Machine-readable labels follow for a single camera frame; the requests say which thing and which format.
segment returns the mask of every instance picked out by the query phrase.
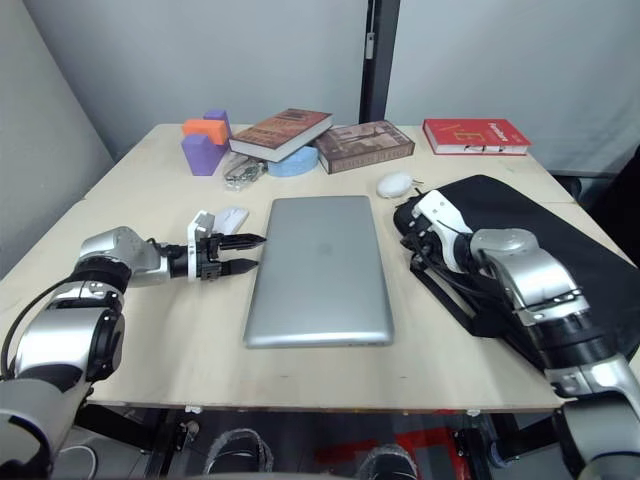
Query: person's feet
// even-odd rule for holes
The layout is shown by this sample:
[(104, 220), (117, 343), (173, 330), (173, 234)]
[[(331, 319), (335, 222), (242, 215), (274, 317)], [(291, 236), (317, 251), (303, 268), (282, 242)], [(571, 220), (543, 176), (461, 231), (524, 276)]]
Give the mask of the person's feet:
[(357, 474), (358, 480), (416, 480), (418, 470), (400, 445), (383, 445), (369, 452)]
[(205, 474), (230, 472), (270, 472), (273, 455), (260, 435), (248, 428), (220, 435), (209, 450)]

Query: purple block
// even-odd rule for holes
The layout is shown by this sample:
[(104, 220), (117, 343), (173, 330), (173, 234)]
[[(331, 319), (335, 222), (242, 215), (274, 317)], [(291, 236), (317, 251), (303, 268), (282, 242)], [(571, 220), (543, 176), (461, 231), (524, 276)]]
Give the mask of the purple block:
[(198, 176), (212, 175), (227, 151), (224, 145), (215, 145), (207, 135), (194, 133), (182, 140), (184, 151), (191, 173)]
[(231, 125), (229, 124), (229, 117), (227, 116), (227, 111), (222, 109), (214, 108), (213, 110), (209, 110), (202, 117), (205, 120), (224, 120), (224, 123), (227, 124), (227, 141), (225, 142), (225, 146), (229, 146), (229, 137), (231, 137)]

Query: silver laptop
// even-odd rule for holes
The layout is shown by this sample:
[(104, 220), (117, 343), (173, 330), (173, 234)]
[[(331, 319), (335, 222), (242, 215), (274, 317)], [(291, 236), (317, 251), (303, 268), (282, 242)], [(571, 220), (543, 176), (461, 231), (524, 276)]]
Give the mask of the silver laptop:
[(274, 200), (247, 347), (384, 345), (393, 321), (366, 196)]

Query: hardcover book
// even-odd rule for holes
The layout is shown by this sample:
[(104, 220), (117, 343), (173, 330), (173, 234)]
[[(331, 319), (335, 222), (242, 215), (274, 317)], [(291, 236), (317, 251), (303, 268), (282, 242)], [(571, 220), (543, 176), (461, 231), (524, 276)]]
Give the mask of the hardcover book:
[(234, 135), (234, 152), (279, 162), (303, 147), (332, 125), (329, 113), (289, 108)]
[(531, 145), (504, 118), (428, 118), (422, 129), (436, 154), (524, 155)]
[(414, 143), (386, 120), (328, 130), (316, 141), (327, 173), (344, 172), (413, 154)]

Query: orange block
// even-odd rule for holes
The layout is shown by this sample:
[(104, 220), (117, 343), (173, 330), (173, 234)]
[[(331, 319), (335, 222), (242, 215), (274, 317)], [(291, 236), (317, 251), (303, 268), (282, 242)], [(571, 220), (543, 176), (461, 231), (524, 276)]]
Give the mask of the orange block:
[(190, 118), (182, 124), (182, 133), (191, 135), (192, 133), (202, 133), (209, 137), (215, 145), (224, 145), (229, 138), (227, 125), (224, 120), (205, 120), (203, 118)]

